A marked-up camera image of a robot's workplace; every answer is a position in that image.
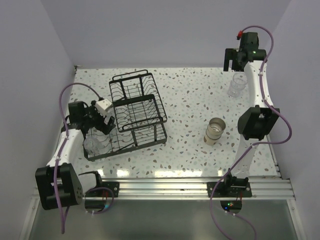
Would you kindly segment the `beige cup rack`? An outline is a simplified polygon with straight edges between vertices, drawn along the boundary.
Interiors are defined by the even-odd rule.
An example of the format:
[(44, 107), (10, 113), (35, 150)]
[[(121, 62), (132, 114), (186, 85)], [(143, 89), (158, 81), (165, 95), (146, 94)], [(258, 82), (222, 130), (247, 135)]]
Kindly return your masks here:
[(213, 146), (221, 138), (221, 136), (222, 135), (220, 132), (211, 132), (207, 129), (203, 140), (207, 145)]
[(214, 117), (208, 122), (206, 135), (212, 140), (218, 140), (225, 129), (226, 123), (221, 118)]

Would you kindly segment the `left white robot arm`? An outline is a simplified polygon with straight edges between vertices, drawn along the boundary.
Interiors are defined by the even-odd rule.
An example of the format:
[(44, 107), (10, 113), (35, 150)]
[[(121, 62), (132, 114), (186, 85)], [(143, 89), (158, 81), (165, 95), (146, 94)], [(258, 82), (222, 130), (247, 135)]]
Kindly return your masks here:
[(108, 135), (115, 127), (115, 118), (106, 116), (112, 103), (108, 99), (93, 100), (90, 105), (83, 101), (68, 105), (68, 115), (64, 117), (60, 140), (51, 160), (45, 167), (35, 172), (35, 180), (40, 202), (44, 210), (62, 209), (79, 205), (84, 195), (114, 196), (114, 192), (104, 186), (97, 171), (91, 171), (94, 179), (83, 182), (73, 167), (78, 151), (89, 138), (89, 130), (96, 129)]

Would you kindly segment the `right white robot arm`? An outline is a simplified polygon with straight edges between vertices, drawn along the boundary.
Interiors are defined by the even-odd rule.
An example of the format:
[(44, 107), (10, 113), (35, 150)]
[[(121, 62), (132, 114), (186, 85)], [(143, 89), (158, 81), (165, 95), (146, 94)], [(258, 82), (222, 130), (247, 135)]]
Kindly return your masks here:
[(271, 110), (273, 102), (267, 82), (267, 52), (259, 48), (256, 32), (240, 31), (237, 35), (239, 47), (227, 48), (224, 54), (223, 70), (244, 73), (249, 92), (249, 108), (239, 117), (237, 130), (240, 143), (234, 165), (224, 178), (223, 192), (235, 196), (245, 187), (250, 175), (250, 166), (255, 155), (255, 142), (261, 142), (270, 133), (278, 115)]

